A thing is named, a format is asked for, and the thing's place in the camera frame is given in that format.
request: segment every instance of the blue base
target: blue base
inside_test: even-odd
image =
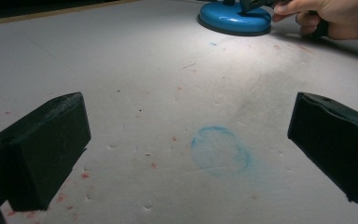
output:
[[[264,35],[269,33],[271,16],[262,8],[243,15],[240,3],[226,6],[223,2],[212,2],[202,7],[199,22],[211,30],[224,34]]]

